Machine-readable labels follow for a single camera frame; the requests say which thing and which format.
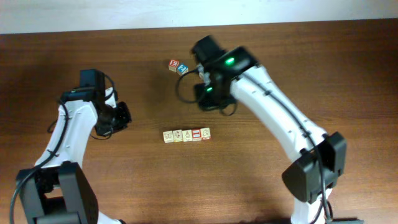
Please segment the wooden table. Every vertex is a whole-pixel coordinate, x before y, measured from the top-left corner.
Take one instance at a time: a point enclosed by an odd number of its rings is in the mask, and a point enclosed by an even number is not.
[[[232,117],[177,100],[194,43],[213,34],[245,45],[314,122],[348,140],[345,174],[330,197],[335,217],[398,219],[398,20],[0,35],[0,222],[19,169],[44,151],[55,99],[79,70],[110,75],[134,121],[110,140],[88,140],[83,170],[100,210],[128,223],[237,223],[290,217],[281,173],[290,165],[243,105]],[[199,83],[182,87],[192,97]],[[210,127],[212,140],[164,144],[162,131]],[[21,204],[16,223],[24,223]]]

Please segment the white panel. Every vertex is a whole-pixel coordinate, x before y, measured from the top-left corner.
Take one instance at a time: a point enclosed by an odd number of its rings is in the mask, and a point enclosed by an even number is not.
[[[392,18],[397,0],[0,0],[0,33]]]

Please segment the row of blocks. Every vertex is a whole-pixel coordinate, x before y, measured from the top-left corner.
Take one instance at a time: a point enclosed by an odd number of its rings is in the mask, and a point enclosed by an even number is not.
[[[175,130],[163,132],[165,143],[180,142],[180,141],[201,141],[211,138],[210,128],[201,128],[193,130]]]
[[[179,75],[183,75],[188,72],[188,67],[178,60],[171,60],[169,63],[169,69],[173,72],[177,72]]]

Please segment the green light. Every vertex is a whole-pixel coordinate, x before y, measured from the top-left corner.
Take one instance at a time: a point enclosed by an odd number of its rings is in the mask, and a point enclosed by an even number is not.
[[[227,65],[231,65],[232,63],[234,63],[235,58],[229,58],[225,61],[225,64]]]

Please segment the white wall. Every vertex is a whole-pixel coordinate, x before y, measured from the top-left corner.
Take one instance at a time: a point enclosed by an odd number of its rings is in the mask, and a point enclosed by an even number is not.
[[[0,0],[0,33],[398,17],[398,0]]]

